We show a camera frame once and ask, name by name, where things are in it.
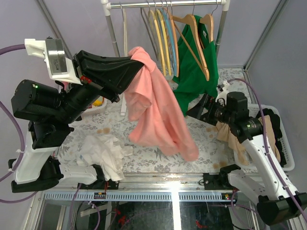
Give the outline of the salmon pink t shirt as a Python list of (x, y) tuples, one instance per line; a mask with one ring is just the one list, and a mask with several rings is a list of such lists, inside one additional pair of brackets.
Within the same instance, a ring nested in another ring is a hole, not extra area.
[(124, 92), (128, 120), (137, 122), (130, 141), (143, 147), (158, 146), (164, 155), (197, 160), (199, 149), (166, 78), (142, 47), (133, 48), (129, 55), (143, 64)]

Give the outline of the white garment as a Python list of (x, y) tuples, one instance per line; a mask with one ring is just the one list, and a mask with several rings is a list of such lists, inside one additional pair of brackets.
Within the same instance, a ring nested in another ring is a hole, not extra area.
[(123, 159), (132, 154), (133, 147), (113, 135), (87, 136), (78, 151), (77, 164), (98, 165), (105, 179), (115, 182), (124, 179)]

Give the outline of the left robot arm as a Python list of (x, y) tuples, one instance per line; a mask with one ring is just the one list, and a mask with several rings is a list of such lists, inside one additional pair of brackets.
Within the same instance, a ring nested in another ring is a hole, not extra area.
[(52, 153), (74, 131), (71, 123), (80, 121), (96, 99), (119, 102), (143, 64), (131, 57), (103, 57), (85, 51), (75, 54), (70, 63), (80, 84), (73, 83), (66, 91), (23, 80), (11, 99), (14, 117), (29, 122), (22, 160), (9, 160), (15, 174), (13, 193), (44, 191), (61, 183), (81, 189), (107, 187), (107, 177), (97, 163), (84, 168), (65, 166)]

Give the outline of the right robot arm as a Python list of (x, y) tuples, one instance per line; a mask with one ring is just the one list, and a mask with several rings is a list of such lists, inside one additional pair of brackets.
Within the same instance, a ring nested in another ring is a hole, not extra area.
[(219, 173), (219, 185), (231, 187), (246, 195), (257, 207), (266, 225), (306, 216), (306, 193), (300, 193), (291, 183), (277, 161), (269, 141), (263, 132), (264, 121), (249, 115), (248, 100), (242, 92), (221, 93), (220, 99), (204, 94), (187, 115), (210, 125), (217, 122), (229, 126), (231, 133), (244, 146), (253, 160), (262, 184), (247, 176), (239, 166), (223, 167)]

